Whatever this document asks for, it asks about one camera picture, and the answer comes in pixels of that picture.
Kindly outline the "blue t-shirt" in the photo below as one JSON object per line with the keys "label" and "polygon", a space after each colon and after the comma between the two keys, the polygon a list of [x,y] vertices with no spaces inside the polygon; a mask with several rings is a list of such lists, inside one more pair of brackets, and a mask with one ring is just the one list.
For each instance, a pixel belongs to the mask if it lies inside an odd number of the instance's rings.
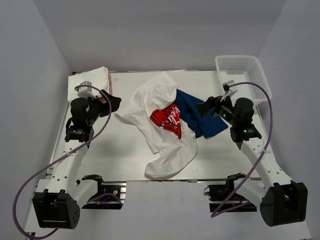
{"label": "blue t-shirt", "polygon": [[228,128],[228,125],[220,118],[206,116],[202,118],[195,105],[204,101],[179,89],[176,90],[174,104],[180,111],[180,119],[187,123],[195,133],[196,138],[204,136],[206,139],[214,137]]}

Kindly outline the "white red-print t-shirt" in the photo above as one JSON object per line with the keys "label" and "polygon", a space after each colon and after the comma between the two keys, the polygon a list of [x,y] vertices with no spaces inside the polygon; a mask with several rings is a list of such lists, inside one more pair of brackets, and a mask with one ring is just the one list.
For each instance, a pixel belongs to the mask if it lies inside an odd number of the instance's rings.
{"label": "white red-print t-shirt", "polygon": [[175,103],[178,87],[166,72],[162,72],[141,85],[128,105],[116,112],[121,121],[140,130],[153,154],[160,155],[145,167],[144,174],[149,179],[176,175],[198,150],[196,134],[182,119]]}

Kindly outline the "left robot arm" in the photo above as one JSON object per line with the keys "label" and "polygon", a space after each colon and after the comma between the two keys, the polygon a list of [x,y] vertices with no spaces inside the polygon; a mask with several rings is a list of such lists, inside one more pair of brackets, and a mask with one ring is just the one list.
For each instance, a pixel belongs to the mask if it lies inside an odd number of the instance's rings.
{"label": "left robot arm", "polygon": [[48,185],[36,192],[32,199],[38,224],[41,228],[74,229],[80,219],[80,211],[87,202],[105,196],[106,187],[97,174],[77,178],[81,162],[94,138],[93,125],[98,118],[118,110],[121,98],[106,94],[99,98],[93,93],[81,93],[70,103],[71,117],[66,124],[63,155]]}

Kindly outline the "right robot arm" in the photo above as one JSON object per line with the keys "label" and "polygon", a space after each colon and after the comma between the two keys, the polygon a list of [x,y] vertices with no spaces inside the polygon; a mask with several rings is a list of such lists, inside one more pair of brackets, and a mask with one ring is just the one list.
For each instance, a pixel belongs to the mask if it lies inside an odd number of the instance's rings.
{"label": "right robot arm", "polygon": [[231,209],[252,204],[270,227],[303,222],[306,219],[308,189],[304,183],[292,180],[269,152],[262,135],[252,123],[254,103],[245,97],[232,103],[229,96],[211,96],[207,101],[196,104],[195,108],[203,118],[212,111],[211,117],[220,117],[230,124],[232,141],[252,163],[247,174],[227,177],[224,191],[219,194],[222,202],[212,216],[224,213],[222,207],[230,199],[236,200],[241,196],[245,203]]}

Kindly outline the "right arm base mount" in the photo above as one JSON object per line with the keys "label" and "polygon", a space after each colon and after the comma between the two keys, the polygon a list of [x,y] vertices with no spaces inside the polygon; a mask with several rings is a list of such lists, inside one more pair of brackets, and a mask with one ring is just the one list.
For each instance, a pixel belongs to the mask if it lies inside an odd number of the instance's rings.
{"label": "right arm base mount", "polygon": [[[225,198],[234,190],[235,180],[242,180],[245,177],[243,173],[233,174],[227,177],[225,183],[223,184],[210,184],[204,188],[203,193],[209,197],[209,210],[213,213],[216,208],[222,203]],[[222,208],[218,211],[234,208],[236,206],[245,204],[245,206],[239,207],[237,209],[232,209],[230,212],[256,212],[257,207],[250,203],[243,196],[235,193]]]}

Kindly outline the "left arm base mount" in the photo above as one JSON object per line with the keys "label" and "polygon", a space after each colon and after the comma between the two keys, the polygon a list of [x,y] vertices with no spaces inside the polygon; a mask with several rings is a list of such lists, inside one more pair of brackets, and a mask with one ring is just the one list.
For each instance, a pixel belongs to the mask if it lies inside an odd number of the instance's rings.
{"label": "left arm base mount", "polygon": [[125,201],[126,185],[103,180],[97,174],[85,175],[82,179],[96,182],[97,192],[91,196],[82,209],[88,210],[120,210]]}

